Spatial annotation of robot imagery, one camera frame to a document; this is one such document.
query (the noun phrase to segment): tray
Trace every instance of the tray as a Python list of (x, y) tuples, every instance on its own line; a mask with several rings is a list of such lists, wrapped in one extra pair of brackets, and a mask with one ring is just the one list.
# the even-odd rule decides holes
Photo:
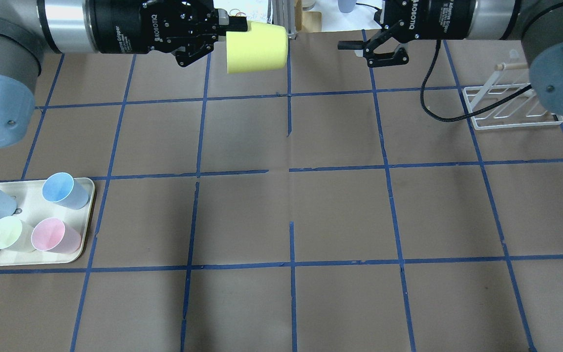
[(84, 250), (90, 213), (94, 203), (94, 183), (90, 178), (76, 178), (90, 194), (90, 201), (82, 208), (73, 210), (60, 205), (49, 203), (43, 198), (43, 183), (45, 180), (1, 182), (0, 189), (16, 199), (17, 213), (13, 216), (25, 221), (31, 226), (38, 225), (46, 218), (59, 218), (76, 231), (80, 232), (82, 242), (80, 248), (71, 254), (41, 252), (34, 250), (29, 253), (0, 250), (0, 266), (5, 265), (34, 265), (70, 263), (79, 258)]

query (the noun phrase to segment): yellow cup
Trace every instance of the yellow cup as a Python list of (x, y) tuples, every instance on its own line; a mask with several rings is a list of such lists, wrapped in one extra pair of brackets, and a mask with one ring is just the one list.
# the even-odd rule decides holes
[(246, 32), (227, 32), (227, 73), (267, 71), (286, 66), (288, 34), (282, 26), (248, 22)]

